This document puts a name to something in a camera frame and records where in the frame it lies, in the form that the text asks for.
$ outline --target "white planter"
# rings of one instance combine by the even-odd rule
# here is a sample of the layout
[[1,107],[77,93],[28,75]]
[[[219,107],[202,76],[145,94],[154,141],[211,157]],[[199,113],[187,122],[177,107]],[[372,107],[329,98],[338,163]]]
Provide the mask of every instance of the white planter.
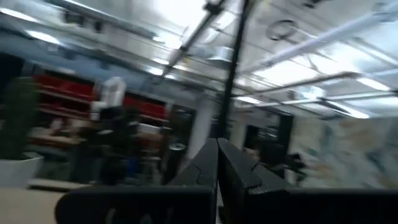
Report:
[[0,187],[28,188],[43,164],[43,157],[35,152],[25,152],[25,160],[0,159]]

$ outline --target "marble wall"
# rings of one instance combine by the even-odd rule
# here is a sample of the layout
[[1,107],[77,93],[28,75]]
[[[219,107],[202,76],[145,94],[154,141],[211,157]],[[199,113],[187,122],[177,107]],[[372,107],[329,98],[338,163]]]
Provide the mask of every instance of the marble wall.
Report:
[[289,154],[308,166],[302,187],[398,189],[398,118],[297,118]]

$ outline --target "potted plant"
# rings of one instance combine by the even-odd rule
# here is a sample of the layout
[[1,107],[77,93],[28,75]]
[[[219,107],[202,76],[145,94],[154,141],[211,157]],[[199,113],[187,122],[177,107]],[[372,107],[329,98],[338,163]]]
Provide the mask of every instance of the potted plant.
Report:
[[42,157],[24,152],[34,125],[39,93],[30,77],[13,79],[4,92],[0,128],[0,187],[28,187]]

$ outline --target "ceiling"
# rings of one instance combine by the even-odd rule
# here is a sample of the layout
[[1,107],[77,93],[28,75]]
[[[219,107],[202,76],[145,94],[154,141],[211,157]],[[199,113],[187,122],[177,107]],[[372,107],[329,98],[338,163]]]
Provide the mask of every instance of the ceiling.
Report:
[[[56,5],[59,5],[59,2],[65,2],[64,0],[49,1]],[[276,57],[295,45],[315,40],[326,32],[345,26],[350,21],[394,4],[391,0],[327,0],[316,5],[314,9],[310,9],[303,6],[303,3],[307,1],[255,1],[256,6],[246,24],[238,77],[235,80],[235,94],[247,95],[275,86],[333,76],[343,71],[366,75],[367,80],[362,79],[360,80],[362,82],[359,82],[358,79],[352,78],[337,79],[313,83],[311,86],[324,90],[322,93],[325,97],[380,91],[375,89],[374,82],[385,84],[390,90],[398,88],[398,70],[396,70],[398,45],[394,42],[398,22],[395,21],[395,14],[385,16],[386,19],[383,22],[373,21],[366,26],[349,30],[333,40],[321,42],[319,47],[303,50],[272,67],[263,66],[261,69],[253,70],[252,68],[259,68],[261,60]],[[1,6],[31,18],[30,21],[24,18],[24,21],[15,23],[22,27],[21,29],[27,30],[31,24],[26,24],[26,22],[33,22],[41,26],[41,30],[46,28],[48,34],[56,37],[57,40],[62,40],[62,43],[80,45],[89,49],[102,49],[116,58],[139,65],[140,69],[154,75],[162,73],[163,66],[168,63],[176,49],[189,39],[207,13],[203,9],[206,0],[76,0],[75,2],[68,0],[67,2],[100,12],[101,15],[111,17],[114,21],[143,27],[155,36],[148,38],[148,36],[132,34],[111,22],[105,23],[103,30],[96,33],[92,29],[94,23],[92,18],[87,19],[84,26],[66,24],[63,21],[62,8],[41,0],[6,1],[2,2]],[[238,26],[241,2],[242,0],[227,1],[225,10],[210,24],[193,46],[207,50],[232,46]],[[294,31],[294,34],[279,41],[270,40],[266,35],[267,31],[270,31],[275,22],[281,20],[290,20],[294,23],[276,27],[273,29],[274,32],[283,34]],[[214,61],[214,59],[209,60],[209,58],[191,54],[191,57],[185,58],[174,67],[172,75],[168,78],[181,83],[199,83],[209,89],[222,89],[221,83],[226,80],[228,70],[226,67],[215,65]],[[269,102],[299,100],[297,96],[292,97],[288,93],[306,91],[297,87],[287,90],[248,95],[247,97],[251,99],[249,101],[255,104],[244,105],[244,107],[263,106],[261,108],[266,108],[266,103]],[[348,98],[344,101],[339,100],[338,103],[369,116],[394,116],[395,110],[398,109],[398,99],[394,96],[365,100]],[[334,113],[330,108],[318,103],[274,107],[299,115]]]

